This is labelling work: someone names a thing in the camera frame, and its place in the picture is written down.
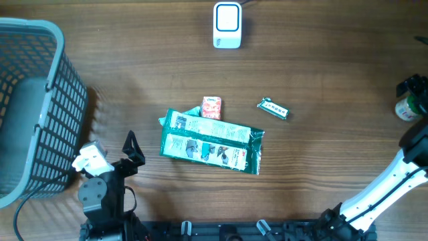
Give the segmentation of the green white packaged product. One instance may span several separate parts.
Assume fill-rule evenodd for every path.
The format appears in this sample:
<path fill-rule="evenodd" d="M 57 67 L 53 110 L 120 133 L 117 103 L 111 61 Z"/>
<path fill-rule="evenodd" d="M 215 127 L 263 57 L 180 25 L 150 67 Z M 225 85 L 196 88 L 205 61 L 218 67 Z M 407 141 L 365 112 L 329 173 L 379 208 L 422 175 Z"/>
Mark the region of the green white packaged product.
<path fill-rule="evenodd" d="M 194 163 L 259 174 L 261 129 L 191 116 L 168 109 L 160 155 Z"/>

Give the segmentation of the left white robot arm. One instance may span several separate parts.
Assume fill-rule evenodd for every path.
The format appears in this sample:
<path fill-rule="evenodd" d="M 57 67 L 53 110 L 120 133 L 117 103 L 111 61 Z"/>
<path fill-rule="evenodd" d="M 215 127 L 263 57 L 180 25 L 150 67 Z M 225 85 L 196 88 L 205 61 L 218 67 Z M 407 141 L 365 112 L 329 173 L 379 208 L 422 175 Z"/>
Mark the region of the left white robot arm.
<path fill-rule="evenodd" d="M 114 170 L 91 177 L 79 189 L 78 198 L 87 217 L 80 226 L 79 240 L 150 240 L 148 229 L 134 210 L 124 210 L 124 179 L 138 173 L 145 158 L 131 157 L 113 164 Z"/>

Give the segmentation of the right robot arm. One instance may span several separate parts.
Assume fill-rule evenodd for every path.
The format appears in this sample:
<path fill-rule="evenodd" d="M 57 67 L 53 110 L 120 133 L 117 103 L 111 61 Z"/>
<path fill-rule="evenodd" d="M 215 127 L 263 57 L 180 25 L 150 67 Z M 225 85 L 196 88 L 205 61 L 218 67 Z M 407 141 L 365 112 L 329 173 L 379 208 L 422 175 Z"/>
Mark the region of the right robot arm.
<path fill-rule="evenodd" d="M 374 220 L 401 196 L 427 182 L 427 77 L 418 74 L 397 85 L 422 114 L 401 138 L 391 164 L 356 196 L 327 209 L 314 220 L 230 224 L 139 222 L 138 240 L 376 240 Z"/>

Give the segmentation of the small green white packet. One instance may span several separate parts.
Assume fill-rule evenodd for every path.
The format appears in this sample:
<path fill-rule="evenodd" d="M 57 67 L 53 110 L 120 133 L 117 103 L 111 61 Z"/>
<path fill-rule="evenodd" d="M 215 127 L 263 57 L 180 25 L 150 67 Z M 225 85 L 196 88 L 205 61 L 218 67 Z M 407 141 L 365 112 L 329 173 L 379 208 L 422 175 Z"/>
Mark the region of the small green white packet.
<path fill-rule="evenodd" d="M 289 110 L 287 108 L 274 103 L 272 99 L 268 97 L 263 97 L 257 107 L 282 120 L 286 120 L 289 115 Z"/>

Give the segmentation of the green lid jar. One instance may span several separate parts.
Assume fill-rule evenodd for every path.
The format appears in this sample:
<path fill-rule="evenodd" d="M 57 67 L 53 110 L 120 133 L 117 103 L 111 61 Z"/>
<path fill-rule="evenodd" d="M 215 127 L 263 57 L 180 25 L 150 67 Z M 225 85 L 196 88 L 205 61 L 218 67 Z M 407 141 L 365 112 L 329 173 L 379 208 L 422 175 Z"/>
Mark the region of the green lid jar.
<path fill-rule="evenodd" d="M 414 121 L 421 115 L 416 109 L 414 104 L 415 98 L 413 96 L 407 96 L 406 98 L 398 101 L 395 105 L 396 115 L 404 121 Z"/>

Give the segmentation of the teal tissue pack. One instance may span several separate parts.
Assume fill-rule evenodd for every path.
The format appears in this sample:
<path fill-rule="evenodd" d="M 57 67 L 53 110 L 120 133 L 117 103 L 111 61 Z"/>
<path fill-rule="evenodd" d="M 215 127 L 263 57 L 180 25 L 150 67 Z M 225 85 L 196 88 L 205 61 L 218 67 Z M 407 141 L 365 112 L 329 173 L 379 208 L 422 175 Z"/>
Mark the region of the teal tissue pack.
<path fill-rule="evenodd" d="M 187 114 L 187 115 L 191 115 L 191 116 L 200 116 L 200 114 L 201 114 L 201 107 L 200 106 L 196 106 L 196 107 L 194 107 L 194 108 L 192 108 L 190 110 L 187 110 L 187 111 L 183 112 L 183 114 Z M 160 123 L 161 126 L 164 125 L 165 120 L 166 120 L 166 116 L 158 119 L 158 121 L 159 121 L 159 123 Z"/>

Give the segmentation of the red tissue pack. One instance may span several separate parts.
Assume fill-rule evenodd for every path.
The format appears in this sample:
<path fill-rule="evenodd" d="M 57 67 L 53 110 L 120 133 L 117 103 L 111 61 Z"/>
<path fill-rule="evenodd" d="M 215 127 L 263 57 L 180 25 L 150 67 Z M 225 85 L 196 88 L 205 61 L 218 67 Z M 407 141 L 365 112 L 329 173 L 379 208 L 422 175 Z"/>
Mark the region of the red tissue pack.
<path fill-rule="evenodd" d="M 201 116 L 204 118 L 220 120 L 221 104 L 222 99 L 218 96 L 204 96 L 200 109 Z"/>

